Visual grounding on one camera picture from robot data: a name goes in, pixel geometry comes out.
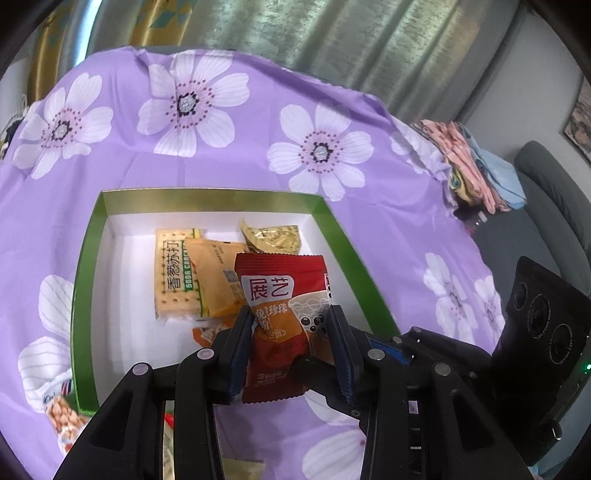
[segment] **open box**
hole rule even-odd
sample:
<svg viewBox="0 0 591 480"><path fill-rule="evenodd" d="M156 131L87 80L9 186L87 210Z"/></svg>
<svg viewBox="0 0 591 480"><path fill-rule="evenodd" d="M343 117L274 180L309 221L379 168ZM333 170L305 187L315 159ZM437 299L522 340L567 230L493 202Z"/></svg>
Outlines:
<svg viewBox="0 0 591 480"><path fill-rule="evenodd" d="M333 301L349 323L390 337L398 330L382 297L318 195L229 189L136 189L102 192L80 253L72 308L76 403L93 415L137 362L180 362L200 346L193 324L155 319L156 229L199 228L205 238L241 241L240 220L298 225L301 255L323 255Z"/></svg>

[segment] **white flower print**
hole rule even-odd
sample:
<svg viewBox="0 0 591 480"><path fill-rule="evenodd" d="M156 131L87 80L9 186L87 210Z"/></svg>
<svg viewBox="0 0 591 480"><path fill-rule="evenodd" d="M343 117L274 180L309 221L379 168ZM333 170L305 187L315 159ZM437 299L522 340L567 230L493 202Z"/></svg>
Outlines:
<svg viewBox="0 0 591 480"><path fill-rule="evenodd" d="M314 414L329 425L345 426L359 424L359 420L355 420L344 413L330 408L326 403L326 398L314 390L308 390L304 394L304 398Z"/></svg>
<svg viewBox="0 0 591 480"><path fill-rule="evenodd" d="M492 275L487 276L484 280L476 280L474 290L478 306L486 316L486 332L497 343L505 327L505 318L501 307L501 297L495 289Z"/></svg>
<svg viewBox="0 0 591 480"><path fill-rule="evenodd" d="M409 155L410 157L406 160L412 168L414 172L418 175L421 173L426 173L428 170L425 168L425 165L421 161L421 157L417 155L413 146L404 138L402 133L396 131L390 137L392 141L392 151L396 153L396 155L406 156Z"/></svg>
<svg viewBox="0 0 591 480"><path fill-rule="evenodd" d="M52 93L43 107L43 117L31 107L25 126L19 134L23 143L18 146L12 164L18 168L33 168L31 178L40 179L60 158L88 155L89 144L104 140L111 133L113 110L98 107L86 109L97 99L102 87L99 75L81 74L70 87L66 97L64 88Z"/></svg>
<svg viewBox="0 0 591 480"><path fill-rule="evenodd" d="M246 73L233 73L212 83L232 64L232 54L212 51L200 58L195 51L174 56L170 71L150 65L152 97L139 109L138 132L154 135L165 131L154 153L192 157L197 151L197 135L210 147L227 147L234 141L230 116L214 107L233 107L248 100Z"/></svg>
<svg viewBox="0 0 591 480"><path fill-rule="evenodd" d="M301 471L308 480L359 480L365 442L361 429L325 438L306 452Z"/></svg>
<svg viewBox="0 0 591 480"><path fill-rule="evenodd" d="M267 152L269 169L287 174L303 169L290 178L292 192L317 193L320 183L326 196L338 202L345 196L345 187L365 186L363 172L352 165L368 160L374 153L371 137L366 132L350 132L343 136L351 118L349 109L326 101L316 106L314 123L299 105L281 110L281 128L295 142L274 143Z"/></svg>
<svg viewBox="0 0 591 480"><path fill-rule="evenodd" d="M313 390L308 390L304 398L320 420L329 425L353 428L325 438L310 448L302 461L303 474L308 480L358 480L366 442L359 421L330 408L326 399Z"/></svg>
<svg viewBox="0 0 591 480"><path fill-rule="evenodd" d="M450 275L442 257L425 254L427 269L424 284L437 295L435 315L444 335L474 344L473 329L478 328L474 311L466 303L466 292L455 275Z"/></svg>
<svg viewBox="0 0 591 480"><path fill-rule="evenodd" d="M18 370L27 403L38 413L56 394L68 393L70 368L70 315L74 285L57 275L48 275L39 289L41 323L59 338L43 336L22 349Z"/></svg>

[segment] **soda cracker package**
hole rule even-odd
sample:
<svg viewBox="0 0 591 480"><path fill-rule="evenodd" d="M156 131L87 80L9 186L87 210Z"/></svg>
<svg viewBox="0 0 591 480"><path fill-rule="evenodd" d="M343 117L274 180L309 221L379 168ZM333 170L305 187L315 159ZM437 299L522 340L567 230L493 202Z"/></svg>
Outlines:
<svg viewBox="0 0 591 480"><path fill-rule="evenodd" d="M197 272L185 247L190 238L200 238L199 230L156 230L154 306L156 318L162 322L209 316Z"/></svg>

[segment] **screw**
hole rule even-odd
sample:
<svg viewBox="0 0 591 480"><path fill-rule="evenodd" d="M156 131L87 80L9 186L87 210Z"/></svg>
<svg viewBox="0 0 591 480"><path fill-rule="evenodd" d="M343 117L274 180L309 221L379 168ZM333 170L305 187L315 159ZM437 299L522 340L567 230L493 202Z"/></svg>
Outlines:
<svg viewBox="0 0 591 480"><path fill-rule="evenodd" d="M370 357L371 360L382 360L385 356L386 354L384 353L384 351L380 350L379 348L372 348L368 352L368 357Z"/></svg>
<svg viewBox="0 0 591 480"><path fill-rule="evenodd" d="M148 370L149 367L146 364L135 364L134 367L131 369L134 375L137 375L138 377L144 375Z"/></svg>
<svg viewBox="0 0 591 480"><path fill-rule="evenodd" d="M210 348L202 348L197 352L197 358L200 360L209 360L215 355L215 352Z"/></svg>
<svg viewBox="0 0 591 480"><path fill-rule="evenodd" d="M452 369L447 364L435 364L435 372L441 375L442 377L446 377L450 373L452 373Z"/></svg>

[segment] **purple floral tablecloth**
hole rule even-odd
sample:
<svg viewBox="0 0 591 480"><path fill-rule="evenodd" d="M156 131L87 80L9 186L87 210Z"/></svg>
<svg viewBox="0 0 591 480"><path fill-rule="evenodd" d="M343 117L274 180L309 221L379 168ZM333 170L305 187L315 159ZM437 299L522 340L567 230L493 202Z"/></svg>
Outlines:
<svg viewBox="0 0 591 480"><path fill-rule="evenodd" d="M35 480L53 476L63 452L44 404L69 389L74 274L101 190L321 193L402 331L491 352L501 305L450 214L447 168L377 98L259 57L89 57L32 106L0 166L2 434ZM359 478L363 434L315 393L223 407L219 422L225 455L264 461L264 479Z"/></svg>

